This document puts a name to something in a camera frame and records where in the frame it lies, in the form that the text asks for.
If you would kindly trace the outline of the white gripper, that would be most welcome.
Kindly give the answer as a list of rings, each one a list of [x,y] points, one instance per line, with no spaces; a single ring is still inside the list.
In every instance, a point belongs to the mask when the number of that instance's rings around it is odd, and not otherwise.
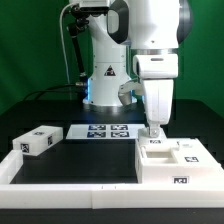
[[[142,86],[145,113],[149,124],[149,135],[152,138],[157,138],[160,134],[160,125],[166,125],[170,119],[173,80],[144,80]]]

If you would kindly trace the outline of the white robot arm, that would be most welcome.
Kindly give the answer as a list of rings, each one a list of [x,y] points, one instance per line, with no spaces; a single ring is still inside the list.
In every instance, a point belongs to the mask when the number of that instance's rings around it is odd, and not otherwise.
[[[116,111],[143,97],[147,135],[169,122],[179,44],[189,34],[188,0],[69,0],[77,30],[90,29],[93,74],[88,107]]]

